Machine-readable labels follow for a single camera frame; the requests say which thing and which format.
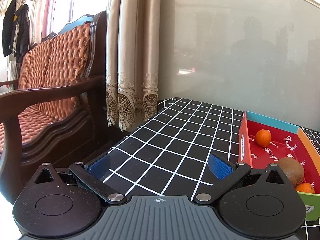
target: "fruit box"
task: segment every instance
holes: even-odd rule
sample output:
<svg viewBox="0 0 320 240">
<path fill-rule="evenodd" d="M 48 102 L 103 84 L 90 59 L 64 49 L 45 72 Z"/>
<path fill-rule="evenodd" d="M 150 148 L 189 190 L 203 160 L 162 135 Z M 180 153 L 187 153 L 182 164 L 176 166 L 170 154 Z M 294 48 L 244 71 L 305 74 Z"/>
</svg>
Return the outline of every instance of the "fruit box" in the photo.
<svg viewBox="0 0 320 240">
<path fill-rule="evenodd" d="M 254 142 L 257 131 L 269 130 L 272 141 L 268 147 L 260 147 Z M 304 182 L 313 184 L 315 194 L 298 192 L 303 200 L 306 220 L 320 217 L 320 155 L 303 129 L 264 115 L 244 112 L 239 130 L 239 162 L 252 168 L 265 169 L 269 163 L 276 163 L 284 157 L 299 161 L 305 171 Z"/>
</svg>

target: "floor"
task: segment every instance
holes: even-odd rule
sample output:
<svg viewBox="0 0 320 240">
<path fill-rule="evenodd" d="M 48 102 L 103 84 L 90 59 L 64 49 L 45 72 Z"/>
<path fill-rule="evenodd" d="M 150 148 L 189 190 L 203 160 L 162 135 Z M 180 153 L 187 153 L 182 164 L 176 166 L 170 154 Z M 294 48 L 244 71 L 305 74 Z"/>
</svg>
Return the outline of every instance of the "floor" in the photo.
<svg viewBox="0 0 320 240">
<path fill-rule="evenodd" d="M 12 216 L 12 205 L 0 193 L 0 232 L 1 239 L 18 240 L 21 233 Z"/>
</svg>

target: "checkered tablecloth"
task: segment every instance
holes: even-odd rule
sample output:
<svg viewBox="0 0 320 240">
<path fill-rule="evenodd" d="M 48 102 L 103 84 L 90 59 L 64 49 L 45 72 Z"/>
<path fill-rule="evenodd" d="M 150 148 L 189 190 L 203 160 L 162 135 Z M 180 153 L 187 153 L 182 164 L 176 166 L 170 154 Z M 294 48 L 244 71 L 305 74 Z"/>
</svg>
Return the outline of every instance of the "checkered tablecloth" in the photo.
<svg viewBox="0 0 320 240">
<path fill-rule="evenodd" d="M 163 100 L 152 119 L 110 149 L 111 165 L 102 180 L 126 196 L 193 198 L 218 181 L 208 168 L 210 153 L 237 162 L 242 117 L 242 111 L 227 107 L 185 98 Z M 320 133 L 308 131 L 320 148 Z M 320 220 L 307 221 L 299 236 L 320 239 Z"/>
</svg>

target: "backrest cushion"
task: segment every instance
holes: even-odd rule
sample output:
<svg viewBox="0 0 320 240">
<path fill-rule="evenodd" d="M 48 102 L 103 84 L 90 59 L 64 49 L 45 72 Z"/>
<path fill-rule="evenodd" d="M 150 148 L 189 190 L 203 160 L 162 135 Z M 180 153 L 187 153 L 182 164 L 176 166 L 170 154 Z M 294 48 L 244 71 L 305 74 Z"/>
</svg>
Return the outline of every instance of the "backrest cushion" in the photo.
<svg viewBox="0 0 320 240">
<path fill-rule="evenodd" d="M 52 39 L 52 50 L 44 75 L 44 87 L 65 85 L 86 71 L 90 50 L 90 23 L 84 23 Z M 78 106 L 77 98 L 38 104 L 42 113 L 61 120 Z"/>
<path fill-rule="evenodd" d="M 40 43 L 23 57 L 19 89 L 41 88 L 51 55 L 52 41 Z"/>
</svg>

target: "black jacket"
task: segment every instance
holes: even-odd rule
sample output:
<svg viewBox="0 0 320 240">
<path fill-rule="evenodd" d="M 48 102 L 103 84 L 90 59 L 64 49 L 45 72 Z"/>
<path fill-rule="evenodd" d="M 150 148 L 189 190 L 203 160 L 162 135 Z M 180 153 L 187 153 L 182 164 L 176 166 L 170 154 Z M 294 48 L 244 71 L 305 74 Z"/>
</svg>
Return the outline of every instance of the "black jacket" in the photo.
<svg viewBox="0 0 320 240">
<path fill-rule="evenodd" d="M 28 49 L 29 49 L 30 20 L 28 16 L 28 11 L 29 11 L 29 6 L 26 4 L 22 5 L 15 12 L 15 15 L 18 18 L 13 22 L 14 28 L 12 30 L 10 47 L 12 48 L 13 46 L 15 29 L 18 23 L 19 32 L 18 32 L 18 38 L 17 38 L 16 51 L 14 54 L 14 56 L 17 58 L 18 63 L 22 62 L 23 56 L 28 52 Z"/>
<path fill-rule="evenodd" d="M 9 48 L 11 43 L 11 35 L 13 30 L 13 17 L 14 12 L 16 11 L 16 2 L 17 0 L 12 0 L 5 16 L 3 19 L 3 29 L 2 29 L 2 50 L 3 56 L 6 57 L 12 53 L 12 50 Z"/>
</svg>

